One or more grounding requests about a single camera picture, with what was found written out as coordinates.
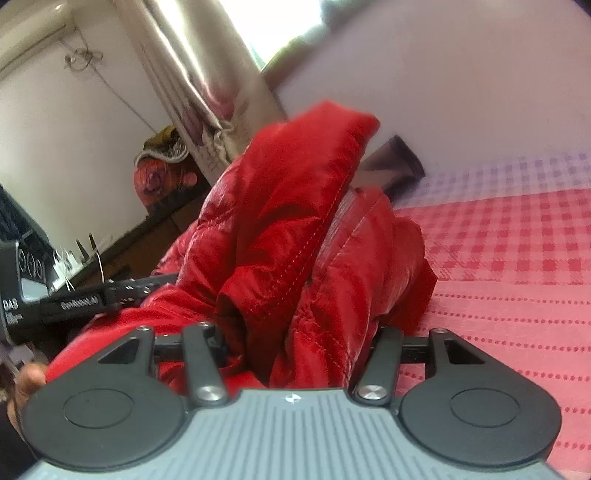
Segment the circular pad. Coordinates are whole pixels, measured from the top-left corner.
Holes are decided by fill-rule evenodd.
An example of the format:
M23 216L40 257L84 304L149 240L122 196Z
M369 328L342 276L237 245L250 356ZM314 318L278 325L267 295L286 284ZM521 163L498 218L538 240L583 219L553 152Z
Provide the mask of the circular pad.
M519 404L513 397L490 388L464 390L455 395L450 404L458 419L475 427L500 427L519 413Z
M134 402L123 392L95 388L71 397L64 406L70 422L86 429L105 429L124 421Z
M181 398L126 365L72 369L25 405L22 431L44 460L69 470L104 471L149 457L183 425Z
M556 402L542 388L507 367L483 365L443 368L409 390L398 418L427 450L479 468L544 458L561 424Z

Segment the white wall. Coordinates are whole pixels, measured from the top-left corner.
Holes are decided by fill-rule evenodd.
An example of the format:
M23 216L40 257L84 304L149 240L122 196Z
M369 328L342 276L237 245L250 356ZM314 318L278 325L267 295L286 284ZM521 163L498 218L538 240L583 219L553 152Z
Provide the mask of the white wall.
M76 23L105 56L101 73L156 129L170 123L114 7L84 1ZM82 46L77 34L67 39ZM45 229L55 247L114 239L146 215L133 159L152 132L87 69L64 69L58 43L0 82L0 183Z
M277 93L374 113L428 172L591 145L591 17L572 0L378 0Z

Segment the curtain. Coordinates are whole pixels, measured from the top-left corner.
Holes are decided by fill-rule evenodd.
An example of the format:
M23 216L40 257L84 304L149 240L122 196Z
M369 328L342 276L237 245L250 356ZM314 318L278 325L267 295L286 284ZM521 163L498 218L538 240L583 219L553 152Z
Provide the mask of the curtain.
M113 0L158 97L213 183L285 114L218 0Z

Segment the black fabric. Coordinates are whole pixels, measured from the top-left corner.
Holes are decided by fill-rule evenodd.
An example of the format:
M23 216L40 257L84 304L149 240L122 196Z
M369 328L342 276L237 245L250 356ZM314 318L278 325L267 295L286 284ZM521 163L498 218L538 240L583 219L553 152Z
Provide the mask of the black fabric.
M8 420L6 403L0 404L0 478L17 479L33 466L35 457Z
M53 254L43 229L0 185L0 241L15 240L23 242L43 258Z

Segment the gray ridged surface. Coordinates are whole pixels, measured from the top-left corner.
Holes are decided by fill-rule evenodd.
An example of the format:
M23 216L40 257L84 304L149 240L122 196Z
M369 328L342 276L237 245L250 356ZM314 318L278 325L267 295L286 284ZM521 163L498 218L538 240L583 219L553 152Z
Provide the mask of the gray ridged surface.
M84 474L38 463L26 480L557 480L542 462L512 472L462 470L404 436L382 408L341 390L248 390L225 408L202 410L159 457L123 471Z

